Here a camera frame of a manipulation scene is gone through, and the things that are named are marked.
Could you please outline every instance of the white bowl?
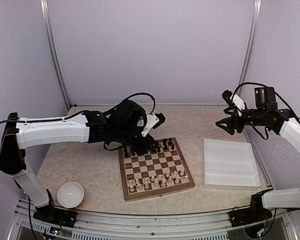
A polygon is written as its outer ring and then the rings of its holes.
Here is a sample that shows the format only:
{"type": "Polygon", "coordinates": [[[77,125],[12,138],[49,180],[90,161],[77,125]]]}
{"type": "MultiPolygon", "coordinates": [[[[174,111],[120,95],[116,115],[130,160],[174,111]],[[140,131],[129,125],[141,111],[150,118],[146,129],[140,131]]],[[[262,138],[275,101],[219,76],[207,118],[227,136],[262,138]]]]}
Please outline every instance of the white bowl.
{"type": "Polygon", "coordinates": [[[76,208],[84,199],[84,188],[76,182],[62,185],[56,195],[60,205],[66,209],[76,208]]]}

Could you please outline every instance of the white tray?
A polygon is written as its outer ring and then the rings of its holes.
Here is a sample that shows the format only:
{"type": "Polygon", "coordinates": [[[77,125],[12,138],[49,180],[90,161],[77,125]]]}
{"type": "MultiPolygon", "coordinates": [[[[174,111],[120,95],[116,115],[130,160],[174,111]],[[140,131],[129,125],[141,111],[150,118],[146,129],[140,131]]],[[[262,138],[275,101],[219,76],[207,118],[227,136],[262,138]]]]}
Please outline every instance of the white tray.
{"type": "Polygon", "coordinates": [[[204,139],[205,188],[256,190],[261,186],[250,143],[204,139]]]}

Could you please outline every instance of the white chess piece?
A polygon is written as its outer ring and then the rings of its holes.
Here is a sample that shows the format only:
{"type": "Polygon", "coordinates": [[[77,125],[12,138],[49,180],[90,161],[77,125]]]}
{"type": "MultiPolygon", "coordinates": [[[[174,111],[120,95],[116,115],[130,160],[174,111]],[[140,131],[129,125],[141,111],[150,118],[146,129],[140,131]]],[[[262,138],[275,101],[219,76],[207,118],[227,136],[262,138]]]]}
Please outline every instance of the white chess piece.
{"type": "Polygon", "coordinates": [[[155,187],[159,186],[159,179],[158,178],[154,179],[154,186],[155,187]]]}
{"type": "Polygon", "coordinates": [[[165,187],[165,186],[166,186],[166,182],[167,182],[167,180],[166,180],[165,178],[163,178],[163,179],[162,179],[161,186],[162,186],[162,187],[165,187]]]}

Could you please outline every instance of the purple wall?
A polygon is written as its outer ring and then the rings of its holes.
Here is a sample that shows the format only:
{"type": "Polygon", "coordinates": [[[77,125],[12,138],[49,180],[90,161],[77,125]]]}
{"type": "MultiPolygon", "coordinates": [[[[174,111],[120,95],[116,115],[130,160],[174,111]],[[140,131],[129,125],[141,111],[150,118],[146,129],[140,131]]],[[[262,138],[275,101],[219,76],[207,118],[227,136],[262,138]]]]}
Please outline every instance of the purple wall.
{"type": "Polygon", "coordinates": [[[254,1],[49,1],[73,104],[135,92],[160,104],[224,104],[239,81],[254,1]]]}
{"type": "MultiPolygon", "coordinates": [[[[262,1],[246,80],[273,86],[300,117],[300,0],[262,1]]],[[[249,108],[255,107],[253,86],[244,88],[242,98],[249,108]]],[[[300,187],[300,155],[297,151],[274,133],[265,141],[251,128],[246,129],[274,188],[300,187]]],[[[300,232],[300,211],[293,215],[300,232]]]]}
{"type": "MultiPolygon", "coordinates": [[[[38,0],[0,1],[0,120],[10,112],[34,118],[66,112],[38,0]]],[[[47,146],[27,151],[35,172],[46,151],[47,146]]],[[[12,178],[0,172],[0,239],[4,239],[20,194],[12,178]]]]}

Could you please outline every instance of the table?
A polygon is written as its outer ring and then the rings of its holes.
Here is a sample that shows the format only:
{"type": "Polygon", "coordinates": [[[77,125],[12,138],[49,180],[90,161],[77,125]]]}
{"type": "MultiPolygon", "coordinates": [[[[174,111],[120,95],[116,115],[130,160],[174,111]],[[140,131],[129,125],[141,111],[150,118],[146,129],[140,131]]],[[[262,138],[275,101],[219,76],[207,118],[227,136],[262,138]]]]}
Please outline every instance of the table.
{"type": "MultiPolygon", "coordinates": [[[[72,107],[104,112],[110,106],[72,107]]],[[[125,202],[117,151],[105,151],[103,143],[66,142],[52,144],[38,172],[38,180],[48,188],[58,205],[58,189],[67,182],[80,183],[85,191],[80,210],[133,215],[172,215],[204,213],[250,204],[251,195],[267,189],[259,171],[261,187],[254,191],[209,189],[203,187],[205,138],[246,142],[243,134],[229,135],[215,122],[227,117],[225,106],[159,105],[166,121],[150,134],[155,139],[176,137],[195,182],[194,189],[133,202],[125,202]]]]}

